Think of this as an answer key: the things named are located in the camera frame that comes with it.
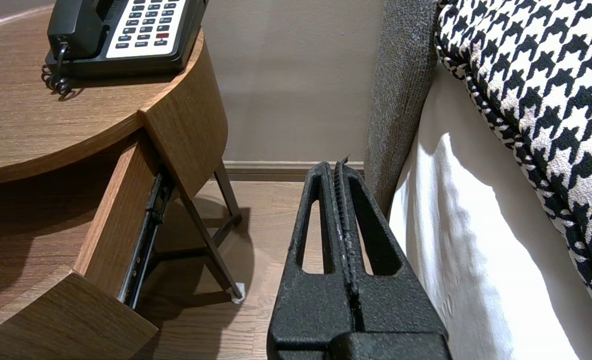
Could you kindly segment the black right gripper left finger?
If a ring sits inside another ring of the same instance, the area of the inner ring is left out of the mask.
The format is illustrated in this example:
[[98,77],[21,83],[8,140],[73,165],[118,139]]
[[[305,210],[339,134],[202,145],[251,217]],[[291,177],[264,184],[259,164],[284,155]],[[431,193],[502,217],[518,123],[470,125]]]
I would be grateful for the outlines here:
[[[314,202],[319,203],[321,274],[302,268]],[[353,330],[341,233],[330,164],[320,162],[306,175],[268,328],[269,360],[330,360],[331,341]]]

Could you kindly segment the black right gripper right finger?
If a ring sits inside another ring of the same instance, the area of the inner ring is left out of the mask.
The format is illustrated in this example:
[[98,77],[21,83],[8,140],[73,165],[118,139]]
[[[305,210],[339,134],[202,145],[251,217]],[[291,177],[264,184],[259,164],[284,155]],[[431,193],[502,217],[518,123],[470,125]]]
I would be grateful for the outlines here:
[[335,202],[351,314],[360,332],[447,330],[378,203],[346,160],[335,164]]

